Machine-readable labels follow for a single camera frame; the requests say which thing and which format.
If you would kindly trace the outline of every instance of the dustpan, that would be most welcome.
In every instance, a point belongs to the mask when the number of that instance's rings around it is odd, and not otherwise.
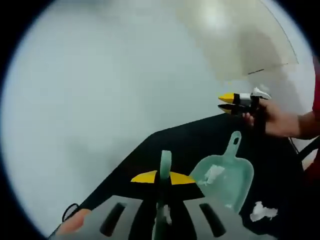
[[[236,213],[241,210],[254,178],[252,164],[236,157],[240,143],[241,133],[233,132],[223,155],[205,157],[190,174],[204,196],[215,197]]]

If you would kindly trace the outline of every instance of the cable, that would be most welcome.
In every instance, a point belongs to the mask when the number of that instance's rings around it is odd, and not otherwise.
[[[297,155],[297,159],[301,162],[303,159],[306,158],[313,150],[318,149],[320,147],[320,136],[314,139],[308,146],[299,152]]]
[[[289,141],[290,141],[292,147],[294,148],[295,152],[298,154],[298,153],[299,153],[299,150],[298,150],[298,148],[296,147],[296,145],[294,144],[294,141],[292,140],[292,137],[289,137]]]

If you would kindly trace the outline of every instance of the white floor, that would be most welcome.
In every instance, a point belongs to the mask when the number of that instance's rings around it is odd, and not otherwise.
[[[47,236],[148,135],[260,84],[302,114],[314,80],[306,41],[271,0],[58,0],[6,77],[5,166]]]

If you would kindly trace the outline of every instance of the yellow fin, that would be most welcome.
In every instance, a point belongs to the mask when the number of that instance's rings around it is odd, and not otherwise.
[[[224,101],[227,104],[233,104],[234,97],[235,97],[234,93],[228,92],[228,93],[223,94],[222,96],[219,96],[218,99],[220,99],[221,101]]]
[[[194,184],[196,181],[187,175],[176,173],[171,171],[170,172],[171,184],[178,185],[178,184]]]
[[[157,173],[156,170],[141,173],[135,176],[134,178],[132,178],[131,182],[143,183],[143,184],[154,184],[156,173]],[[170,172],[170,178],[171,178],[172,185],[195,183],[195,180],[193,180],[192,177],[181,174],[181,173],[176,173],[173,171]]]
[[[131,179],[131,182],[135,183],[144,183],[144,184],[154,184],[155,183],[155,176],[156,176],[156,170],[155,171],[148,171],[145,173],[141,173],[134,178]]]

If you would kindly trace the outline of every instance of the black tabletop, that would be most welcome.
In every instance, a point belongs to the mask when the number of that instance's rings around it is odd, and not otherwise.
[[[172,152],[172,172],[189,175],[203,158],[223,155],[234,131],[242,135],[236,156],[249,160],[254,168],[252,185],[240,211],[243,224],[257,234],[279,236],[290,197],[301,182],[302,165],[288,139],[257,135],[241,118],[228,114],[153,133],[106,177],[80,209],[92,210],[112,195],[148,199],[152,184],[130,181],[138,174],[159,169],[162,150]],[[172,187],[177,201],[203,196],[196,184]],[[259,201],[265,207],[278,209],[278,215],[272,220],[252,222],[250,214]]]

